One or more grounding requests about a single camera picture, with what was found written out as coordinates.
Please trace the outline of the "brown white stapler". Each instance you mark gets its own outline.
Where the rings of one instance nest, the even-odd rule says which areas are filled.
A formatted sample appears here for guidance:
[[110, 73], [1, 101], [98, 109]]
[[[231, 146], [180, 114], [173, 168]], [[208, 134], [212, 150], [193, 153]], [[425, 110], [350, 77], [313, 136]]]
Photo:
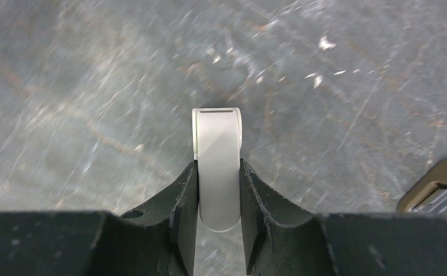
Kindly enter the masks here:
[[399, 200], [398, 212], [447, 213], [447, 158], [436, 163]]

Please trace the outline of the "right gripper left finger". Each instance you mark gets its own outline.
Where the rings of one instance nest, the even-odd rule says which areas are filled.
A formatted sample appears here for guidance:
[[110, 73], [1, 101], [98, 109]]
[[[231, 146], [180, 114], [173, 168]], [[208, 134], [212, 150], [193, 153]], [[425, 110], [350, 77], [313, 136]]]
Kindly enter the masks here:
[[197, 220], [195, 161], [121, 216], [0, 212], [0, 275], [192, 275]]

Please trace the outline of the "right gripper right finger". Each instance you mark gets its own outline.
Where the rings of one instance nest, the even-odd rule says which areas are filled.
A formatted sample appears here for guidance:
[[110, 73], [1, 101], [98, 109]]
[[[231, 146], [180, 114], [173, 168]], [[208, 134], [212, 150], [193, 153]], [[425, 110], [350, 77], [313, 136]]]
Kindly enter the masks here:
[[447, 215], [311, 213], [240, 162], [247, 275], [447, 275]]

